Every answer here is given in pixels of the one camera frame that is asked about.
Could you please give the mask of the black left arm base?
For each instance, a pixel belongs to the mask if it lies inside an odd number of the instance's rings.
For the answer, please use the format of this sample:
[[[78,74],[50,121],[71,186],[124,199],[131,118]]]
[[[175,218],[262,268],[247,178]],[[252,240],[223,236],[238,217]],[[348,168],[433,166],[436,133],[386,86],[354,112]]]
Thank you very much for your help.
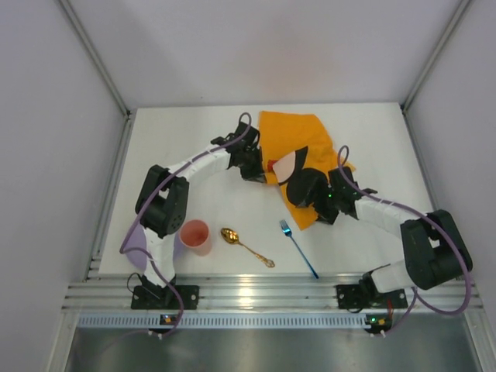
[[[198,285],[172,285],[183,301],[184,310],[195,310],[198,307]],[[176,294],[168,287],[161,287],[150,282],[145,275],[132,273],[126,281],[127,289],[132,293],[131,309],[133,310],[179,310],[180,302]]]

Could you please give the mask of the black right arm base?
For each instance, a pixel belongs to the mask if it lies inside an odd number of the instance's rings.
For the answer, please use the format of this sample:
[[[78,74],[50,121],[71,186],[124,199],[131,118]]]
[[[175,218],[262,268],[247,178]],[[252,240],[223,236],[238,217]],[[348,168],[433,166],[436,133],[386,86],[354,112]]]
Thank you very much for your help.
[[[369,294],[358,284],[336,285],[336,299],[339,309],[355,313],[365,309],[396,310],[408,307],[404,290]]]

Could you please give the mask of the orange Mickey Mouse cloth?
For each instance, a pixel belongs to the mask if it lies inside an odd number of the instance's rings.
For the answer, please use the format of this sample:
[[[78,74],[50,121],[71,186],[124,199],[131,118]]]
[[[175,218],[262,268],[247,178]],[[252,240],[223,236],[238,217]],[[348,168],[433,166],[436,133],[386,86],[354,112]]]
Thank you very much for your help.
[[[314,203],[297,208],[287,198],[287,182],[301,169],[325,174],[338,167],[338,153],[322,121],[314,114],[262,111],[259,114],[262,168],[267,183],[278,185],[283,201],[300,230],[317,221]]]

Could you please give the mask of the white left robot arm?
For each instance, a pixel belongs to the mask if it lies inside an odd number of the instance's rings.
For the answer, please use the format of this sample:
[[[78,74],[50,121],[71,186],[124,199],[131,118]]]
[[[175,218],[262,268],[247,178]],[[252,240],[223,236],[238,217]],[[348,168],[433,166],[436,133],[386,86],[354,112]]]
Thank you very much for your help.
[[[146,246],[144,275],[148,281],[165,288],[175,278],[174,236],[184,223],[188,194],[194,184],[203,182],[232,167],[239,169],[244,181],[265,183],[262,167],[260,132],[244,112],[234,132],[211,141],[202,152],[169,167],[152,166],[141,187],[132,227],[144,232]]]

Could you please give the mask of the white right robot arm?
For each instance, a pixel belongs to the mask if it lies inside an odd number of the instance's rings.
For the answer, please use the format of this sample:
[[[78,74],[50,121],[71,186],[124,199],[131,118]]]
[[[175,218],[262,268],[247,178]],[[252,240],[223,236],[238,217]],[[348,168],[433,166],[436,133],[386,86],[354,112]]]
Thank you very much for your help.
[[[321,222],[333,224],[339,214],[368,222],[399,238],[403,257],[366,272],[359,286],[369,301],[415,287],[429,290],[462,276],[470,277],[473,261],[451,214],[442,209],[422,214],[361,189],[349,167],[324,174],[313,168],[296,170],[283,183],[288,201],[309,207]]]

